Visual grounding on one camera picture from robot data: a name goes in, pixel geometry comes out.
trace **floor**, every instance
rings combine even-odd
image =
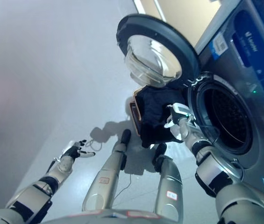
[[[152,211],[159,174],[141,148],[128,103],[139,86],[116,46],[129,0],[0,0],[0,207],[39,179],[70,140],[87,139],[95,157],[76,160],[45,218],[78,213],[96,173],[125,128],[132,130],[114,208]],[[184,223],[216,223],[214,199],[195,180],[195,159],[168,144],[184,185]]]

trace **robot leg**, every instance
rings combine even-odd
[[[156,159],[155,169],[161,174],[155,213],[183,223],[183,184],[177,166],[172,158],[160,155]]]
[[[82,211],[110,209],[117,189],[119,171],[124,169],[125,152],[131,137],[131,131],[126,129],[121,137],[121,143],[116,145],[112,154],[96,175],[84,199]]]

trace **washing machine drum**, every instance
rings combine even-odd
[[[124,17],[117,43],[131,77],[140,85],[189,87],[188,103],[204,134],[232,154],[246,153],[251,123],[236,90],[216,75],[201,77],[198,55],[169,24],[143,14]]]

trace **front-load washing machine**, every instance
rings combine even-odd
[[[242,0],[200,55],[147,15],[123,18],[116,37],[132,78],[186,89],[203,133],[239,161],[244,182],[264,192],[264,1]]]

